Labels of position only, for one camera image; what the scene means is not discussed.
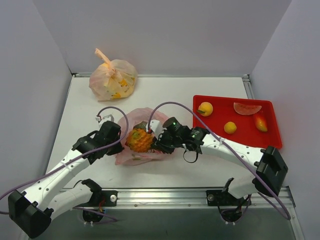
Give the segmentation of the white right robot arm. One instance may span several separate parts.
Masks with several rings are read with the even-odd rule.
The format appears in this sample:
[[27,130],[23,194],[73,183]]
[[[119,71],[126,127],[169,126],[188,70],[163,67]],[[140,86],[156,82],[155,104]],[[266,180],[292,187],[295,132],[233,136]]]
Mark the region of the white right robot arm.
[[278,196],[288,166],[276,147],[267,148],[243,145],[216,134],[203,127],[189,128],[181,125],[175,117],[164,123],[152,119],[147,130],[154,134],[156,149],[171,154],[181,148],[185,152],[219,157],[249,171],[243,178],[230,178],[222,191],[222,200],[232,205],[244,196],[261,193],[269,197]]

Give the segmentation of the orange toy pineapple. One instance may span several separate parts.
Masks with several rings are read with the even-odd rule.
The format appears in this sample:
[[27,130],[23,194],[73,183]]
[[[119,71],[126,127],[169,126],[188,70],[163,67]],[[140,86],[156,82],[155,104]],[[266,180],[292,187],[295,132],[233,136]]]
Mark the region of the orange toy pineapple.
[[134,128],[126,138],[125,145],[136,153],[147,153],[152,148],[154,136],[141,128]]

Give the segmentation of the pink plastic bag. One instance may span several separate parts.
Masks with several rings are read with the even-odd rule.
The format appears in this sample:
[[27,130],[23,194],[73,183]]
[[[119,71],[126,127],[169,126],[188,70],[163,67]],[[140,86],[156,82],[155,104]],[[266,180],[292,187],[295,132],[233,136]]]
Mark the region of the pink plastic bag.
[[134,129],[134,126],[142,121],[148,122],[152,109],[149,107],[136,108],[131,112],[126,114],[126,117],[122,117],[117,124],[121,127],[122,140],[121,145],[124,147],[122,152],[115,155],[115,165],[127,165],[127,166],[137,166],[150,161],[159,161],[165,159],[168,154],[161,153],[157,150],[151,149],[148,152],[134,152],[126,146],[126,139]]

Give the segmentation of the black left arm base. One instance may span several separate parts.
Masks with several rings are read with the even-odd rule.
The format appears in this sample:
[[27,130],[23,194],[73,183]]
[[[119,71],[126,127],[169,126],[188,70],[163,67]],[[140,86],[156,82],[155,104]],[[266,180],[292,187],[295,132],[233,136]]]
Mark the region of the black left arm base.
[[115,207],[118,201],[118,191],[115,189],[103,190],[102,187],[92,179],[78,180],[73,188],[80,185],[89,187],[92,195],[87,203],[82,203],[76,207],[77,210],[82,210],[80,220],[83,223],[94,225],[116,223],[118,220],[110,215],[107,215],[106,207]]

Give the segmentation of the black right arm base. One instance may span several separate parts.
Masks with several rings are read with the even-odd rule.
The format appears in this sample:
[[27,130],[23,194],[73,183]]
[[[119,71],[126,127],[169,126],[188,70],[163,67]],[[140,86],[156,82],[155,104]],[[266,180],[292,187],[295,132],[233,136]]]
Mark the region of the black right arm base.
[[228,190],[229,186],[234,180],[229,178],[222,189],[206,190],[206,202],[209,207],[217,207],[221,219],[226,225],[235,226],[251,205],[251,194],[246,197],[235,198]]

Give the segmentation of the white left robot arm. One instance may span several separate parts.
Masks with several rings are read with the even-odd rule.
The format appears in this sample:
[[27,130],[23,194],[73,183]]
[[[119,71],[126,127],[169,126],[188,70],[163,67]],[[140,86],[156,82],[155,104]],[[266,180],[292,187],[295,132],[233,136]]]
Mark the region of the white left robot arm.
[[59,215],[72,208],[88,204],[97,205],[104,197],[102,188],[92,179],[82,180],[74,188],[62,192],[62,188],[78,173],[105,155],[120,153],[121,127],[105,121],[99,130],[77,140],[66,156],[44,178],[19,192],[8,196],[8,212],[29,238],[40,236]]

